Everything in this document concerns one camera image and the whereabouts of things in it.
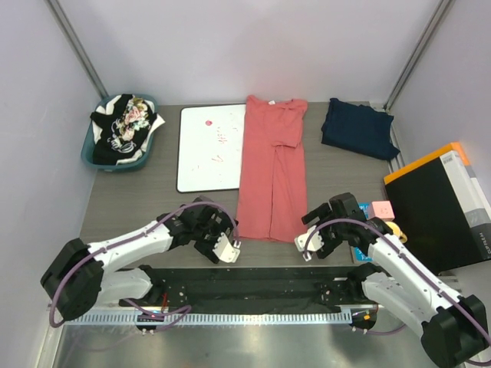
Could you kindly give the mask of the red t shirt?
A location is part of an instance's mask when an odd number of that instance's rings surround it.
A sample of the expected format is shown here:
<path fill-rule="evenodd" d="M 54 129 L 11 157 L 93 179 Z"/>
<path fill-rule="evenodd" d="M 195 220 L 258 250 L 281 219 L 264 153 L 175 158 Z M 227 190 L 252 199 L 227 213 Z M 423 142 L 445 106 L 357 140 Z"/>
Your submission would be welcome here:
<path fill-rule="evenodd" d="M 243 238 L 293 242 L 306 232 L 305 100 L 246 99 L 237 219 Z"/>

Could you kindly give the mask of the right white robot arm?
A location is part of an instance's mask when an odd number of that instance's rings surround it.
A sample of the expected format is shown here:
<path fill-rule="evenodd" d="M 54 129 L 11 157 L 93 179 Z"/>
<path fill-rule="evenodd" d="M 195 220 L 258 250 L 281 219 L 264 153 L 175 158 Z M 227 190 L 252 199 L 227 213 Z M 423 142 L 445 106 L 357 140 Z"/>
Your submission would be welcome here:
<path fill-rule="evenodd" d="M 385 307 L 415 333 L 435 365 L 490 365 L 474 360 L 490 347 L 483 302 L 475 295 L 464 297 L 441 281 L 386 221 L 367 218 L 351 193 L 330 198 L 305 214 L 302 223 L 308 230 L 295 238 L 295 245 L 306 261 L 312 255 L 326 258 L 342 242 L 371 259 L 348 275 L 349 298 Z"/>

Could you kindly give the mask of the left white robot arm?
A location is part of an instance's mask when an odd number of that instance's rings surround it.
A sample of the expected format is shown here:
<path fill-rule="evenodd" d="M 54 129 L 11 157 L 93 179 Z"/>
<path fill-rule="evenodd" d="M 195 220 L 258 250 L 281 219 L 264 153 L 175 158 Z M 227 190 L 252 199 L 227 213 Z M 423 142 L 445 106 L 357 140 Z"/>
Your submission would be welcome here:
<path fill-rule="evenodd" d="M 49 324 L 60 327 L 112 301 L 158 304 L 164 282 L 149 266 L 127 266 L 189 243 L 213 264 L 234 263 L 240 254 L 238 224 L 224 206 L 199 197 L 119 237 L 89 244 L 70 240 L 40 280 L 51 299 Z"/>

